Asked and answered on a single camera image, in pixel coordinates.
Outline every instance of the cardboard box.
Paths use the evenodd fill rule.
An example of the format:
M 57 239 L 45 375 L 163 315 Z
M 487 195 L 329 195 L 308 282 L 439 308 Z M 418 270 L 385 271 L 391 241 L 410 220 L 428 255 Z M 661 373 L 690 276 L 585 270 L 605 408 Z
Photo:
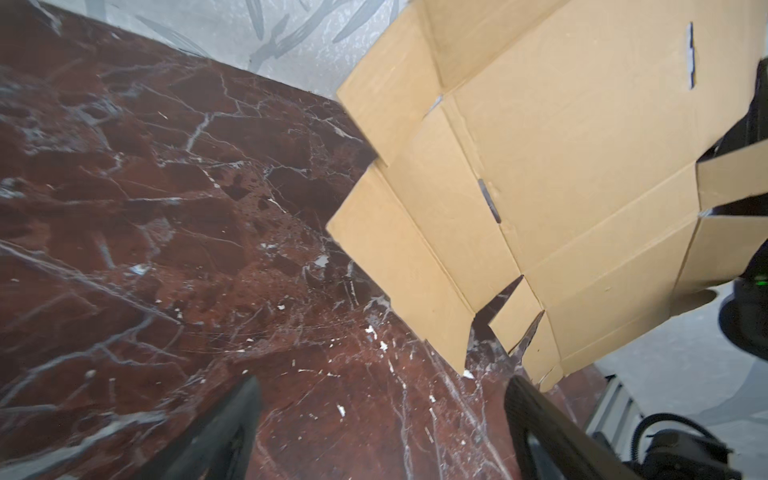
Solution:
M 768 143 L 696 161 L 754 92 L 768 2 L 416 0 L 339 89 L 380 158 L 328 223 L 457 371 L 472 319 L 543 389 L 743 271 Z M 489 208 L 490 199 L 495 212 Z

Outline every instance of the cardboard panel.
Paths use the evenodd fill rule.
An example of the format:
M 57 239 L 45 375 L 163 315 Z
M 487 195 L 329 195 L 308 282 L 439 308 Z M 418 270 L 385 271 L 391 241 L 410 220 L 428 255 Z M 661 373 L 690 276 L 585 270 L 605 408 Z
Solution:
M 381 171 L 475 312 L 520 276 L 441 105 Z
M 695 220 L 689 222 L 578 294 L 549 308 L 561 355 L 582 350 L 645 312 L 668 314 L 671 293 L 695 226 Z
M 694 221 L 699 205 L 693 165 L 603 220 L 525 271 L 548 308 L 580 292 L 660 238 Z
M 541 310 L 531 286 L 523 278 L 489 323 L 504 350 L 509 352 L 520 343 Z
M 376 164 L 327 226 L 392 308 L 458 372 L 464 370 L 474 313 L 440 266 Z
M 709 105 L 717 125 L 697 121 L 686 57 L 694 3 L 731 5 L 573 0 L 456 92 L 524 272 L 692 164 L 704 138 L 746 111 L 753 85 L 729 85 L 741 104 Z M 718 25 L 702 36 L 743 38 L 743 22 Z M 697 52 L 702 64 L 722 60 L 720 49 Z M 758 57 L 737 57 L 727 64 L 753 76 Z
M 768 192 L 768 140 L 696 164 L 701 210 Z
M 379 156 L 391 164 L 440 95 L 413 7 L 402 11 L 336 93 Z
M 632 340 L 667 321 L 670 317 L 668 305 L 659 305 L 658 307 L 656 310 L 649 308 L 640 317 L 595 340 L 576 353 L 564 356 L 561 361 L 563 375 L 578 372 L 585 366 L 594 363 L 595 360 L 627 345 Z
M 568 0 L 421 0 L 444 91 L 480 71 Z
M 698 153 L 714 145 L 749 109 L 763 57 L 768 2 L 696 0 L 694 24 Z
M 543 379 L 541 379 L 541 382 L 538 384 L 538 389 L 542 392 L 548 392 L 553 386 L 557 385 L 564 376 L 563 367 L 560 364 L 557 364 Z
M 533 335 L 531 344 L 528 345 L 525 353 L 523 353 L 522 363 L 523 368 L 535 385 L 541 383 L 553 370 L 560 371 L 560 353 L 558 345 L 554 341 L 554 335 L 552 335 L 552 328 L 547 313 L 541 316 L 536 334 Z M 550 377 L 547 384 L 551 383 L 554 385 L 557 383 L 559 379 L 552 382 L 556 376 Z
M 675 295 L 687 295 L 736 278 L 766 239 L 768 217 L 700 218 Z

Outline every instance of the gray patterned wall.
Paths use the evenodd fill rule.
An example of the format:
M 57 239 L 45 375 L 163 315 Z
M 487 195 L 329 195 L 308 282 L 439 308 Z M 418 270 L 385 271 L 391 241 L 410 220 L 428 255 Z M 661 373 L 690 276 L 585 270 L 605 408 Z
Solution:
M 196 55 L 335 98 L 407 0 L 47 0 Z

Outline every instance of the gray floor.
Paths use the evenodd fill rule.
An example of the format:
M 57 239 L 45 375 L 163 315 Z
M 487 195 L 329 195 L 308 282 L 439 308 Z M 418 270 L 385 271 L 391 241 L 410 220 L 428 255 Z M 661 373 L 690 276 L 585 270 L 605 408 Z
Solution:
M 45 0 L 327 98 L 407 0 Z
M 706 426 L 736 451 L 745 478 L 768 478 L 768 362 L 731 344 L 717 299 L 651 330 L 597 362 L 617 374 L 646 415 L 672 412 Z

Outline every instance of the black cable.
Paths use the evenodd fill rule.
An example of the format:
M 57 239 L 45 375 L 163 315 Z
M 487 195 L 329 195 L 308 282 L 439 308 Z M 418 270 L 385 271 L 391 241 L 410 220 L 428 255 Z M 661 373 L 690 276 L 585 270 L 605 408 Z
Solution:
M 648 430 L 648 427 L 658 422 L 682 423 L 683 425 L 687 425 L 696 430 L 708 439 L 722 443 L 715 435 L 712 435 L 712 432 L 705 429 L 703 426 L 699 425 L 693 420 L 687 419 L 680 415 L 675 415 L 674 413 L 654 413 L 653 415 L 645 417 L 634 430 L 634 434 L 632 435 L 632 462 L 638 462 L 637 450 L 640 449 L 640 438 L 643 436 L 643 433 Z

